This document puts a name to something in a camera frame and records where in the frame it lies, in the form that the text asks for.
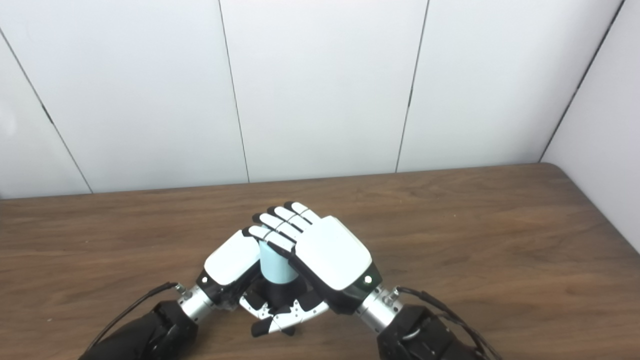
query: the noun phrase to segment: wood grain surface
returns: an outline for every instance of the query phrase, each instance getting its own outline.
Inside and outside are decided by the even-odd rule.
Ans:
[[[216,247],[287,200],[341,219],[386,287],[429,291],[506,359],[640,358],[640,258],[547,164],[3,200],[0,358],[76,359],[133,300],[191,286]],[[378,358],[355,317],[258,339],[241,309],[210,320],[189,360]]]

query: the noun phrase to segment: white wall panel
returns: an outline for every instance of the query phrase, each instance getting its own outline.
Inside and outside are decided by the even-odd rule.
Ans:
[[[538,161],[619,3],[431,0],[398,170]]]
[[[246,181],[216,1],[5,0],[0,27],[94,191]]]
[[[88,192],[80,171],[0,37],[0,198]]]
[[[426,0],[222,0],[251,181],[393,172]]]
[[[543,161],[640,250],[640,2],[627,1]]]

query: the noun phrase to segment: wire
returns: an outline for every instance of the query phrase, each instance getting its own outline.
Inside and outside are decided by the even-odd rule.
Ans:
[[[145,300],[149,299],[150,297],[157,295],[161,292],[163,292],[164,290],[169,290],[170,288],[175,287],[176,285],[178,285],[177,282],[166,282],[160,286],[158,286],[157,288],[151,289],[148,293],[146,293],[144,296],[142,296],[140,299],[136,300],[133,304],[131,304],[127,309],[125,309],[125,311],[122,311],[122,313],[120,313],[120,315],[116,316],[115,319],[113,319],[111,322],[109,322],[107,324],[107,326],[105,326],[105,328],[100,331],[100,333],[98,334],[98,336],[95,337],[95,339],[93,339],[93,341],[89,344],[89,347],[86,348],[86,350],[84,352],[89,351],[89,349],[91,349],[92,347],[94,347],[101,339],[102,337],[109,331],[111,330],[111,328],[118,323],[120,320],[122,320],[123,317],[127,316],[127,314],[129,314],[133,309],[135,309],[138,305],[142,304],[142,302],[144,302]]]
[[[502,356],[500,356],[500,354],[498,354],[498,352],[493,348],[493,346],[491,346],[491,344],[489,344],[489,342],[482,336],[480,335],[480,333],[478,332],[478,330],[475,330],[474,328],[472,328],[471,326],[467,325],[467,323],[465,322],[459,322],[456,319],[451,318],[449,315],[447,314],[438,314],[437,317],[440,318],[444,318],[456,325],[462,326],[467,332],[473,332],[483,343],[483,345],[489,349],[489,351],[493,354],[493,356],[498,359],[501,360]]]
[[[462,320],[460,316],[458,316],[453,310],[449,309],[449,307],[446,306],[442,301],[436,299],[434,296],[430,295],[426,291],[417,291],[417,290],[414,290],[411,288],[405,288],[402,286],[398,286],[396,289],[401,293],[407,293],[407,294],[413,295],[418,299],[421,299],[422,301],[426,302],[427,304],[432,305],[438,310],[443,311],[444,314],[439,314],[437,316],[443,317],[446,320],[461,326],[467,332],[467,334],[471,337],[471,340],[473,340],[474,344],[476,345],[477,351],[480,352],[480,354],[484,358],[486,358],[486,351],[484,349],[486,347],[487,349],[489,349],[492,355],[496,358],[496,360],[502,360],[502,356],[498,354],[498,352],[487,342],[486,339],[484,339],[480,335],[480,333],[477,330],[467,325],[467,323],[464,320]]]

